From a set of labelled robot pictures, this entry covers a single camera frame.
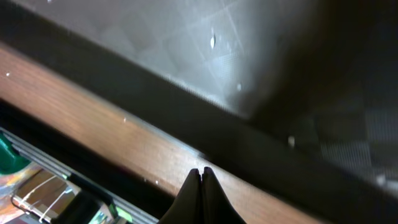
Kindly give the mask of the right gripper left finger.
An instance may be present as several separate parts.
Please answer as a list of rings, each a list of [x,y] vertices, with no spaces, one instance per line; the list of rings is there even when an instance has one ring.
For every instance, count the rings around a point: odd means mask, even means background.
[[[201,177],[198,169],[188,173],[173,204],[158,222],[173,223],[202,223]]]

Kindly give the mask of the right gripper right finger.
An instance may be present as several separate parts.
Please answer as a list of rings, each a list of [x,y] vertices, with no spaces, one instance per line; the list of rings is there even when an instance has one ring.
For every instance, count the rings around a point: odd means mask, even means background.
[[[229,202],[221,184],[210,167],[204,168],[201,178],[204,223],[245,223]]]

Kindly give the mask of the dark brown serving tray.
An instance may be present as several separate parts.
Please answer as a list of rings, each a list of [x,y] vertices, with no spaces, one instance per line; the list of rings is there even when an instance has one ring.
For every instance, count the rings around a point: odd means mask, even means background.
[[[2,1],[1,99],[250,223],[397,222],[396,1]]]

